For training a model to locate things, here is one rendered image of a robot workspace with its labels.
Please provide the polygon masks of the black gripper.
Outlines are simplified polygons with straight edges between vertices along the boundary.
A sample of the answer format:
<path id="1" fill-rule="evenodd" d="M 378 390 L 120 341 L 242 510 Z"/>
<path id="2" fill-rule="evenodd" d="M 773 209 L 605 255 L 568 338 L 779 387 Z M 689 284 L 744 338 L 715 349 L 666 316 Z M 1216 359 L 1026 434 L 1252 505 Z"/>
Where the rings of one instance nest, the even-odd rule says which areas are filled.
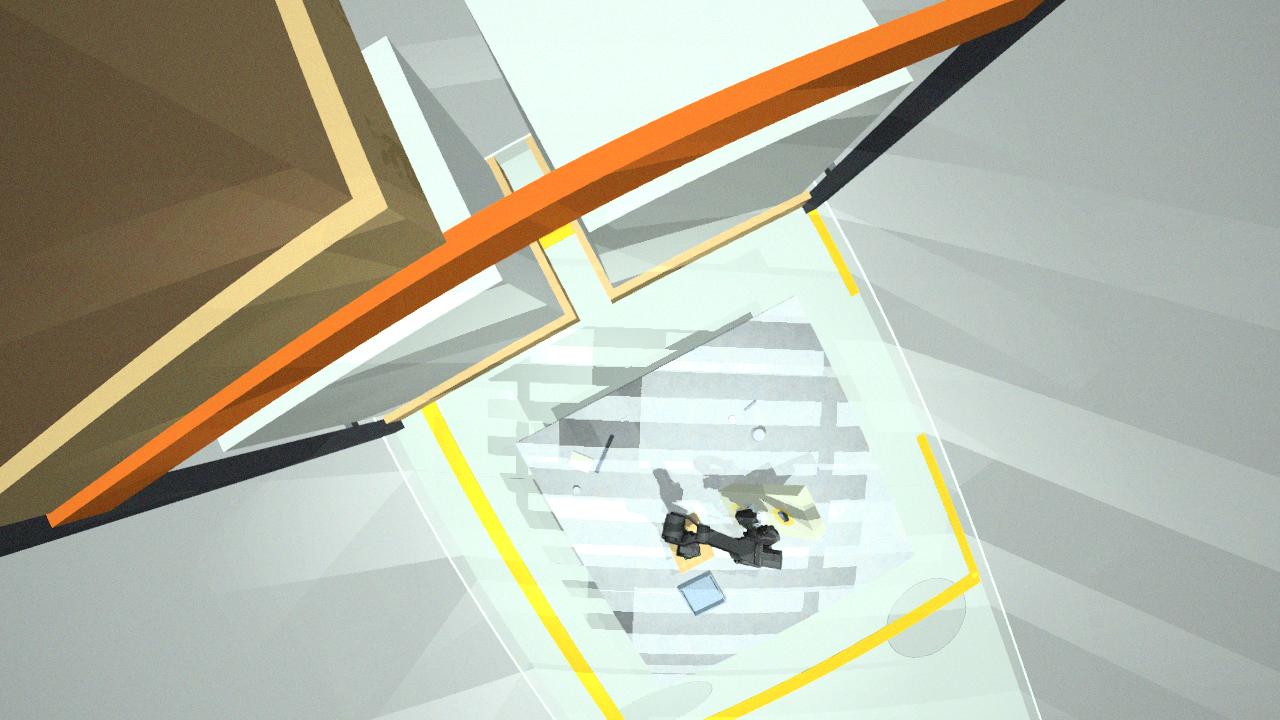
<path id="1" fill-rule="evenodd" d="M 735 518 L 737 519 L 740 527 L 744 527 L 748 530 L 748 532 L 742 532 L 742 536 L 756 538 L 756 532 L 760 528 L 760 527 L 758 527 L 758 528 L 754 527 L 755 523 L 759 523 L 756 520 L 756 512 L 753 512 L 751 509 L 746 509 L 746 510 L 736 511 Z"/>

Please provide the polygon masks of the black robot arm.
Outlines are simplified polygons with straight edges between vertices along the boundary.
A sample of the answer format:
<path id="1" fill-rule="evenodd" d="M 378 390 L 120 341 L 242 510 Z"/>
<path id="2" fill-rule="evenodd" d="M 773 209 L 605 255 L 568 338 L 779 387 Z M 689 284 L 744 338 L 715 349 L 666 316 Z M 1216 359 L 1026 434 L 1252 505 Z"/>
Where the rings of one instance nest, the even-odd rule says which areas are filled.
<path id="1" fill-rule="evenodd" d="M 686 519 L 698 527 L 696 532 L 687 532 L 684 528 Z M 713 530 L 710 527 L 700 524 L 696 520 L 692 520 L 689 514 L 669 512 L 666 514 L 666 521 L 660 537 L 666 543 L 677 544 L 675 556 L 684 557 L 685 560 L 701 556 L 699 544 L 710 544 L 716 550 L 723 550 L 730 553 L 736 565 L 742 564 L 753 568 L 771 568 L 781 570 L 783 562 L 782 550 L 767 548 L 768 546 L 780 542 L 780 532 L 776 530 L 773 525 L 768 524 L 759 528 L 756 532 L 758 539 L 748 536 L 732 538 Z"/>

